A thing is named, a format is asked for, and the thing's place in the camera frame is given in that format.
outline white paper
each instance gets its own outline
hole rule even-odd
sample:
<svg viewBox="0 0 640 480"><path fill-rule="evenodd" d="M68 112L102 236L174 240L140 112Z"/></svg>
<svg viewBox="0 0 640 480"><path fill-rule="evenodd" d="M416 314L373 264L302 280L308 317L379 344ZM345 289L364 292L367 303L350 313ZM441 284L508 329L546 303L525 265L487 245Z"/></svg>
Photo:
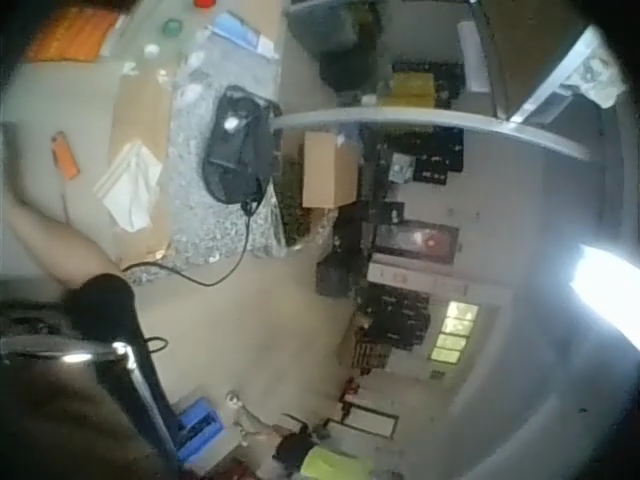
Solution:
<svg viewBox="0 0 640 480"><path fill-rule="evenodd" d="M136 232L151 225L162 164L136 140L122 149L93 191L123 229Z"/></svg>

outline floor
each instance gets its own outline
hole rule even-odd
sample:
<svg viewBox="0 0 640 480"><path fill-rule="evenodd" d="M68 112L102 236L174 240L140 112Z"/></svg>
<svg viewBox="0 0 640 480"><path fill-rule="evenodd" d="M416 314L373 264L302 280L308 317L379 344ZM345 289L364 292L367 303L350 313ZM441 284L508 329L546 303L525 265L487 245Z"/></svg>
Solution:
<svg viewBox="0 0 640 480"><path fill-rule="evenodd" d="M171 342L154 358L169 399L206 395L229 422L224 396L235 389L271 423L283 422L283 412L307 421L326 418L347 378L336 349L352 304L315 294L318 253L309 247L286 259L249 256L213 289L176 277L137 288L145 334ZM189 273L214 280L232 263ZM270 455L264 449L245 453L254 465Z"/></svg>

